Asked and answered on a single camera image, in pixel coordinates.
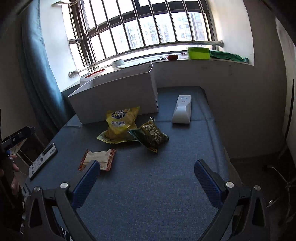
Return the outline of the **person left hand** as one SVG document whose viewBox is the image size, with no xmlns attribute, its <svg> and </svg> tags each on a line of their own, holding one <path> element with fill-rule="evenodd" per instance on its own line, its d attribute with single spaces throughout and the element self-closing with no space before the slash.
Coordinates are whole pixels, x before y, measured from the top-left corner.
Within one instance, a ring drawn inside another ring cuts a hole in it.
<svg viewBox="0 0 296 241">
<path fill-rule="evenodd" d="M 19 172 L 20 169 L 19 167 L 15 164 L 15 159 L 16 159 L 16 155 L 15 154 L 12 154 L 9 156 L 9 159 L 11 160 L 12 162 L 12 165 L 13 165 L 13 171 L 14 172 Z M 13 180 L 11 182 L 11 192 L 13 195 L 17 195 L 18 192 L 20 190 L 20 185 L 19 185 L 19 181 L 18 179 L 16 178 L 15 174 L 13 175 Z"/>
</svg>

